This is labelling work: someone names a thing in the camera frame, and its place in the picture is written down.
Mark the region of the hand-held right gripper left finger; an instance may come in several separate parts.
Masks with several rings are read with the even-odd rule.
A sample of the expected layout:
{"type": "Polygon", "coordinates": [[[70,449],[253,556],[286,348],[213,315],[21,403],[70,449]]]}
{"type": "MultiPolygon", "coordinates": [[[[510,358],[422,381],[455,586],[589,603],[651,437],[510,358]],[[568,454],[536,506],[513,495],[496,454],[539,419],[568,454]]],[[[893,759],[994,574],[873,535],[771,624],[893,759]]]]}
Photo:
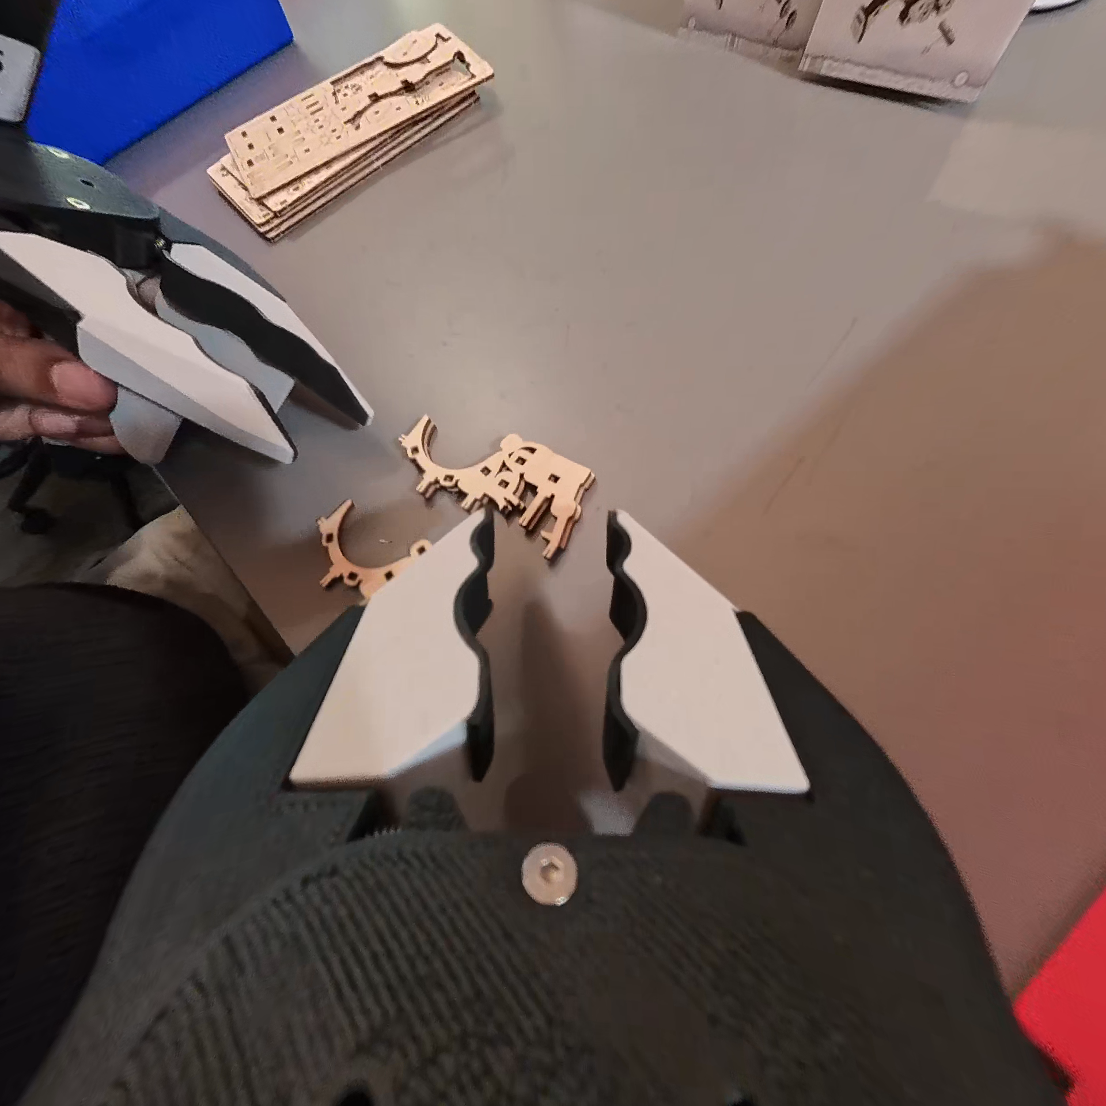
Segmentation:
{"type": "Polygon", "coordinates": [[[364,606],[289,770],[298,793],[482,780],[494,764],[494,511],[412,556],[364,606]]]}

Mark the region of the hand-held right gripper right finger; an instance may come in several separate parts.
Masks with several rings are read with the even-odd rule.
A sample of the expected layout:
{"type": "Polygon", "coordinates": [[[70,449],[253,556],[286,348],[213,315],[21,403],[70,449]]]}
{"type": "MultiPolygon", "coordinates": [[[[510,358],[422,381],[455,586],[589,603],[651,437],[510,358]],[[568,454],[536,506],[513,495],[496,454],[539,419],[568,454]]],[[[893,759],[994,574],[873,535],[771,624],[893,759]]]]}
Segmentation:
{"type": "Polygon", "coordinates": [[[607,513],[607,569],[619,635],[602,704],[611,790],[805,797],[741,608],[619,506],[607,513]]]}

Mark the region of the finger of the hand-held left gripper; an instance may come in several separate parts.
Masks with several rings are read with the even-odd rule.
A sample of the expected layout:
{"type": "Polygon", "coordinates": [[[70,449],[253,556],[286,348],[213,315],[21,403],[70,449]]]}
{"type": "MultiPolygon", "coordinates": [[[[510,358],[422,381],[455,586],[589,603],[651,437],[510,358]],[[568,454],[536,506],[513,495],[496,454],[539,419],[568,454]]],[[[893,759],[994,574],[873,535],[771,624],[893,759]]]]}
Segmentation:
{"type": "Polygon", "coordinates": [[[5,231],[0,247],[5,299],[30,309],[33,326],[72,348],[85,365],[265,460],[296,460],[271,403],[146,309],[111,259],[21,231],[5,231]]]}
{"type": "Polygon", "coordinates": [[[199,353],[257,386],[274,411],[298,386],[338,419],[372,425],[372,405],[257,269],[208,243],[175,240],[153,269],[130,269],[130,287],[153,316],[181,327],[199,353]]]}

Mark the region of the small curved wooden puzzle piece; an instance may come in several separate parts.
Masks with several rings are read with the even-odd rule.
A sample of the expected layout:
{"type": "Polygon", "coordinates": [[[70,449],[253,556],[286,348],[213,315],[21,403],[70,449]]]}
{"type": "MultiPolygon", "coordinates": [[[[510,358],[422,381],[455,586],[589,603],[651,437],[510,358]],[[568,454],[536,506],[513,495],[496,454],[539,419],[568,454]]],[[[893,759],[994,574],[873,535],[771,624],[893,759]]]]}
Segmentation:
{"type": "Polygon", "coordinates": [[[406,560],[393,560],[388,566],[356,566],[342,556],[342,517],[350,513],[355,501],[342,501],[333,513],[319,517],[320,549],[328,556],[328,574],[320,578],[320,586],[342,584],[367,603],[383,584],[403,578],[412,562],[421,562],[431,551],[431,541],[417,541],[406,560]]]}

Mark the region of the wooden elephant puzzle model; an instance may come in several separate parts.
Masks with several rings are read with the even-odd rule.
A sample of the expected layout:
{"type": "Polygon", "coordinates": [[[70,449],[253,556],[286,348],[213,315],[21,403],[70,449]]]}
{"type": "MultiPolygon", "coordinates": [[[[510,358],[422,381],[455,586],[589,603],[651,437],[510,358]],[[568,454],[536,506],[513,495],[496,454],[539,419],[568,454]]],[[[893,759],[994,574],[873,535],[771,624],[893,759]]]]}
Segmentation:
{"type": "Polygon", "coordinates": [[[446,468],[431,455],[433,434],[433,419],[422,417],[398,437],[403,454],[421,472],[417,494],[422,501],[450,494],[467,513],[494,506],[525,532],[536,532],[547,517],[552,524],[539,532],[545,562],[558,562],[584,513],[584,494],[594,484],[594,472],[521,434],[505,434],[479,462],[446,468]]]}

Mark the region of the grey desk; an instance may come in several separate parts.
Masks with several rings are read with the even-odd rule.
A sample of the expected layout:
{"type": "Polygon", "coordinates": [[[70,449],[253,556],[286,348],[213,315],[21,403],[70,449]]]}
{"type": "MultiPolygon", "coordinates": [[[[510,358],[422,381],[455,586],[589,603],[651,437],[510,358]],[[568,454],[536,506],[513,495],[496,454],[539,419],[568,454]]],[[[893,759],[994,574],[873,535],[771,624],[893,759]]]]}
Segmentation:
{"type": "Polygon", "coordinates": [[[578,2],[286,2],[296,45],[113,162],[244,257],[375,410],[291,403],[291,468],[181,434],[164,477],[289,650],[360,562],[461,521],[398,434],[589,462],[567,556],[496,524],[489,818],[600,815],[607,511],[752,608],[886,748],[1006,990],[1103,887],[1103,2],[1019,30],[974,107],[805,83],[578,2]],[[479,109],[271,243],[235,124],[443,21],[479,109]]]}

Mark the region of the person's left hand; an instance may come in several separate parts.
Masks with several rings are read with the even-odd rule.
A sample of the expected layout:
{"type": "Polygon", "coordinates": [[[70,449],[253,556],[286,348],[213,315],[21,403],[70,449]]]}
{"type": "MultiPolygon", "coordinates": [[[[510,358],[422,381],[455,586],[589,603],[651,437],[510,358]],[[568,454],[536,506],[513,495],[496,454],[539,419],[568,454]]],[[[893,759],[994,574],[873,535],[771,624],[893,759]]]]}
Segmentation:
{"type": "Polygon", "coordinates": [[[61,442],[120,455],[111,411],[117,383],[42,341],[33,322],[0,302],[0,442],[61,442]]]}

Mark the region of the wooden puzzle sheet with cutouts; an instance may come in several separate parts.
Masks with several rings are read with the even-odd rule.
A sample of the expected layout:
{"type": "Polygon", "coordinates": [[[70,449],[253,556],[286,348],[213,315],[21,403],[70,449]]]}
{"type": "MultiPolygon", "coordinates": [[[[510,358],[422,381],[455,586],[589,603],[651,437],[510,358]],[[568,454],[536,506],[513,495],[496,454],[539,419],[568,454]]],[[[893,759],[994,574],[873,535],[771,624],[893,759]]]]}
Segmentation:
{"type": "Polygon", "coordinates": [[[236,124],[227,145],[248,198],[258,202],[309,170],[342,168],[489,82],[494,67],[433,21],[236,124]]]}

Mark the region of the blue plastic bin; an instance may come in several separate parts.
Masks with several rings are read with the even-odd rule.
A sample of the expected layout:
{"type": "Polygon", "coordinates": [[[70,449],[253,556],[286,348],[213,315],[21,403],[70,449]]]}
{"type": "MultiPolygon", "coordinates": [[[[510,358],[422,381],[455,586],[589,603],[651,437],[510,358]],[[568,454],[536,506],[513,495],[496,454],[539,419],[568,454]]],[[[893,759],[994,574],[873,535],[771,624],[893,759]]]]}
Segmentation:
{"type": "Polygon", "coordinates": [[[25,133],[106,165],[289,45],[278,0],[61,0],[25,133]]]}

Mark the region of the person's beige trousers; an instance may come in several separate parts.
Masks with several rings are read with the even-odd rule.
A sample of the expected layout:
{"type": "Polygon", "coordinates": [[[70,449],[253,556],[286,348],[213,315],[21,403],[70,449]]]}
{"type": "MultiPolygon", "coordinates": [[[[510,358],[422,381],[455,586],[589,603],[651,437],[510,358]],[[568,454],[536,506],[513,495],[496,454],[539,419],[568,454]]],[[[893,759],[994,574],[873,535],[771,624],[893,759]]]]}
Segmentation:
{"type": "Polygon", "coordinates": [[[113,584],[167,599],[214,628],[257,690],[291,662],[291,650],[264,616],[258,603],[181,506],[146,521],[123,541],[61,532],[30,535],[14,521],[5,521],[0,582],[7,586],[113,584]]]}

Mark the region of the person's black sweater torso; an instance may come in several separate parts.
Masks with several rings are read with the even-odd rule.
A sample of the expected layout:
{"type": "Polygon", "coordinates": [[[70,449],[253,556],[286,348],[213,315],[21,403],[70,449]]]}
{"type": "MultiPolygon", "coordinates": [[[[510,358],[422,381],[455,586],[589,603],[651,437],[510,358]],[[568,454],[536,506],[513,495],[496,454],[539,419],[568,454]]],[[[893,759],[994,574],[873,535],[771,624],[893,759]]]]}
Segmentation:
{"type": "Polygon", "coordinates": [[[309,676],[258,694],[191,608],[5,586],[5,1101],[258,1101],[244,928],[320,857],[309,676]]]}

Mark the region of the red plastic bin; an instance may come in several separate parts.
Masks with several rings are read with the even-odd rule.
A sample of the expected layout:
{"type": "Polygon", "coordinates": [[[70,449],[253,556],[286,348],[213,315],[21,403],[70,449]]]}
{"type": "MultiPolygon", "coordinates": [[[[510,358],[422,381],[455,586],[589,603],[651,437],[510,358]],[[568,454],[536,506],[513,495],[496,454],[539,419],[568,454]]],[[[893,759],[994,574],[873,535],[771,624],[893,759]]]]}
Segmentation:
{"type": "Polygon", "coordinates": [[[1061,1072],[1068,1106],[1106,1101],[1106,893],[1019,993],[1016,1020],[1061,1072]]]}

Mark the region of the folded white instruction booklet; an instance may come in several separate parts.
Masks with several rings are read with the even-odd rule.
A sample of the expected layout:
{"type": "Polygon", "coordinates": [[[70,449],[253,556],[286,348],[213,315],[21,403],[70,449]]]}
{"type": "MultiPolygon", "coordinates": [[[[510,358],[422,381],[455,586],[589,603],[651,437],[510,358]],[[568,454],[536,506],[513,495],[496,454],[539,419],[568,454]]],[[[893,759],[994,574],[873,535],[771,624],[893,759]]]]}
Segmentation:
{"type": "Polygon", "coordinates": [[[849,82],[937,102],[974,102],[1032,0],[686,0],[695,33],[849,82]]]}

